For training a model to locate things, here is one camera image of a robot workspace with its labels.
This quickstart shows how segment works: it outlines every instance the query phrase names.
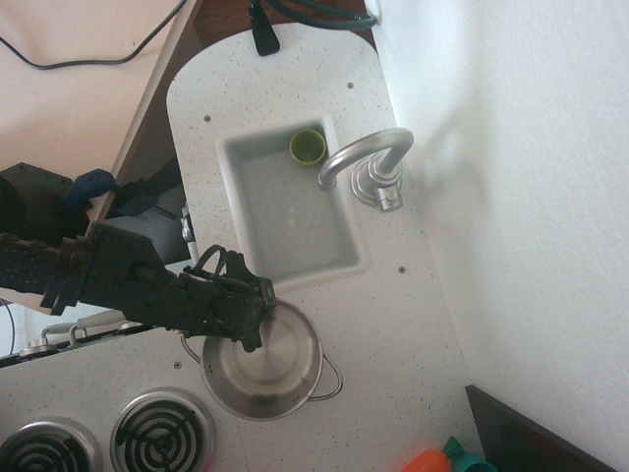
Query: teal object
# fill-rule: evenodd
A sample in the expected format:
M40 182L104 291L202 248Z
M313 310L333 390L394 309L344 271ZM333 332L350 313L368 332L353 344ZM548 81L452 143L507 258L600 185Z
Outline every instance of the teal object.
M448 459L460 457L461 455L465 453L461 443L458 442L458 440L454 438L453 436L448 438L447 443L445 444L445 446L443 447L441 451L447 456Z
M464 452L452 458L452 472L498 472L498 469L472 452Z

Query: faucet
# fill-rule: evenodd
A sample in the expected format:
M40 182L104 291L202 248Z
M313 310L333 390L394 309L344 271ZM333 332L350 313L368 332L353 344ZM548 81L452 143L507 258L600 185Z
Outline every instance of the faucet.
M352 172L352 191L358 199L381 211L394 211L403 205L402 157L413 145L413 133L406 128L382 130L360 138L329 157L318 174L318 185L326 191L336 187L336 176L365 157ZM382 150L389 149L387 154Z

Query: gray sink basin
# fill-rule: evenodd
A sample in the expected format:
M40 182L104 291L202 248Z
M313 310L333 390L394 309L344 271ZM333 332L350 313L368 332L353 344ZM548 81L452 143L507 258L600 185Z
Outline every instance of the gray sink basin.
M320 164L303 167L288 150L291 137L308 128L325 136L328 152L338 149L329 117L217 144L240 250L255 274L280 289L347 276L365 266L347 178L324 192L317 185Z

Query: cable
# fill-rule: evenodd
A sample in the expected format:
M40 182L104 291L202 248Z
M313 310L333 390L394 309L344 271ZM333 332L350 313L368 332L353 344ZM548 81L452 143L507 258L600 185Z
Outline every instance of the cable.
M317 18L312 18L302 13L299 13L296 10L293 10L288 5L282 3L280 0L266 0L271 7L277 10L279 13L284 15L285 17L294 20L295 22L302 23L309 27L314 28L322 28L324 30L347 30L347 31L358 31L358 30L368 30L373 27L377 23L377 18L373 15L367 13L355 13L349 12L347 10L342 10L340 8L330 7L327 5L321 5L314 0L287 0L290 3L295 3L297 5L302 5L304 7L308 7L312 10L325 13L327 15L331 15L334 17L342 18L343 21L330 21L330 20L320 20Z
M11 320L11 331L13 332L11 335L11 352L9 353L11 356L13 354L13 349L16 347L16 321L13 319L13 313L11 313L11 309L9 308L9 305L7 305L7 302L0 298L0 303L2 303L4 308L7 309L9 320Z
M66 62L58 62L55 64L35 64L27 59L20 51L18 51L15 47L11 45L9 41L7 41L4 37L0 36L0 42L2 42L5 46L7 46L11 52L13 52L16 56L22 59L24 62L29 64L31 67L38 69L40 71L51 71L53 69L61 69L63 67L74 67L74 66L119 66L121 64L125 64L131 61L134 57L136 57L140 52L144 49L144 47L150 43L150 41L157 36L157 34L163 30L163 28L170 22L175 15L179 13L179 11L183 8L188 0L180 0L179 3L173 8L173 10L166 16L166 18L159 24L157 27L150 32L150 34L140 43L140 45L128 56L125 56L121 59L80 59L77 61L66 61Z
M199 258L199 260L195 264L195 267L190 271L190 273L192 275L196 275L197 277L199 277L201 275L203 266L205 266L207 261L209 261L209 259L214 254L216 254L217 251L219 253L218 263L216 264L216 269L214 270L214 273L212 274L212 280L216 281L218 279L218 272L220 272L225 266L225 256L227 255L227 251L225 250L225 248L217 244L214 244L213 246L210 246L209 248L205 250L205 252L202 254L202 256Z

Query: black robotic arm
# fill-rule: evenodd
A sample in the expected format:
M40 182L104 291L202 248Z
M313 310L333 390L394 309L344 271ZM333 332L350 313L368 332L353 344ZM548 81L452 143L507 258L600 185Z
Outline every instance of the black robotic arm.
M216 253L216 270L203 270ZM176 275L150 239L104 223L93 223L85 237L64 239L59 249L0 234L0 286L43 295L41 306L52 315L83 302L187 336L239 340L247 352L261 347L259 325L275 306L272 282L250 273L240 253L212 246Z

